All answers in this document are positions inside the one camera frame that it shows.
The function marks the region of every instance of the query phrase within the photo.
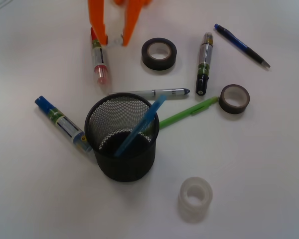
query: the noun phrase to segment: red marker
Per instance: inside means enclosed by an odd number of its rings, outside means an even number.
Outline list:
[[[92,60],[94,66],[94,72],[98,76],[98,83],[105,84],[108,77],[108,68],[104,61],[104,54],[100,42],[98,41],[93,28],[91,28],[92,38]]]

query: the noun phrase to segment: green mechanical pencil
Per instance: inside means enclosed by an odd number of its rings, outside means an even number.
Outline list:
[[[179,120],[182,120],[183,118],[190,116],[190,115],[194,115],[196,113],[202,112],[206,109],[208,109],[212,104],[218,102],[218,97],[212,97],[209,98],[193,107],[190,107],[182,112],[179,112],[178,114],[175,114],[174,116],[171,116],[167,119],[164,119],[163,121],[161,121],[159,123],[159,129],[165,128]]]

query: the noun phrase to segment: pen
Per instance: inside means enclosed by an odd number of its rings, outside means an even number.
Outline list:
[[[146,129],[146,127],[152,122],[158,108],[164,103],[166,96],[160,96],[157,101],[155,101],[152,106],[146,111],[141,121],[136,125],[132,132],[123,141],[121,146],[115,152],[115,157],[120,157],[121,154],[126,150],[126,148],[132,143],[133,139],[138,135],[139,132]]]
[[[45,97],[40,96],[35,100],[35,103],[40,109],[50,118],[50,120],[64,132],[68,139],[75,144],[83,152],[91,151],[92,147],[89,145],[85,133],[80,130],[67,116],[65,116],[58,108],[52,105]]]
[[[129,91],[124,93],[132,93],[142,97],[154,97],[154,96],[180,96],[187,95],[190,92],[189,89],[179,88],[179,89],[160,89],[160,90],[149,90],[149,91]]]
[[[179,120],[182,120],[183,118],[190,116],[190,115],[194,115],[196,113],[202,112],[206,109],[208,109],[212,104],[218,102],[218,97],[212,97],[209,98],[193,107],[190,107],[182,112],[179,112],[178,114],[175,114],[174,116],[171,116],[167,119],[164,119],[163,121],[161,121],[159,123],[159,129],[165,128]]]
[[[234,43],[239,49],[244,51],[248,56],[253,58],[258,63],[262,64],[263,66],[270,67],[270,65],[256,52],[254,52],[251,48],[246,46],[243,42],[241,42],[237,37],[235,37],[230,31],[223,28],[222,26],[215,24],[216,30],[222,34],[225,38],[230,40],[232,43]]]
[[[213,35],[210,32],[207,32],[204,35],[203,43],[200,45],[198,72],[196,78],[196,93],[199,96],[206,94],[211,52],[213,50],[213,40]]]

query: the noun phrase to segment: marker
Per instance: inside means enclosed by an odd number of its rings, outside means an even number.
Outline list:
[[[187,95],[190,92],[189,89],[160,89],[160,90],[149,90],[149,91],[128,91],[124,93],[131,93],[142,97],[155,97],[155,96],[182,96]]]
[[[43,110],[50,120],[75,144],[80,150],[87,153],[92,147],[89,145],[85,133],[80,130],[68,117],[53,106],[45,97],[40,96],[35,103]]]
[[[221,35],[223,35],[225,38],[227,38],[232,43],[234,43],[239,49],[245,52],[248,56],[253,58],[259,64],[262,64],[263,66],[270,68],[270,65],[260,55],[258,55],[251,48],[249,48],[244,43],[242,43],[236,36],[234,36],[233,33],[231,33],[230,31],[228,31],[227,29],[223,28],[218,24],[215,24],[215,28]]]
[[[91,28],[92,38],[92,61],[94,66],[94,73],[98,76],[98,83],[105,84],[108,78],[108,68],[104,62],[103,49],[98,41],[93,28]]]
[[[198,73],[196,80],[196,93],[199,96],[206,94],[211,53],[213,50],[213,39],[213,34],[211,32],[207,32],[204,35],[203,43],[200,46]]]

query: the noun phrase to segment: white pen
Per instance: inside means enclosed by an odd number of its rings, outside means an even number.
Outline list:
[[[187,95],[189,93],[189,89],[186,88],[178,88],[178,89],[160,89],[160,90],[149,90],[149,91],[128,91],[128,92],[113,92],[109,93],[109,95],[116,93],[131,93],[142,97],[155,97],[155,96],[181,96]]]

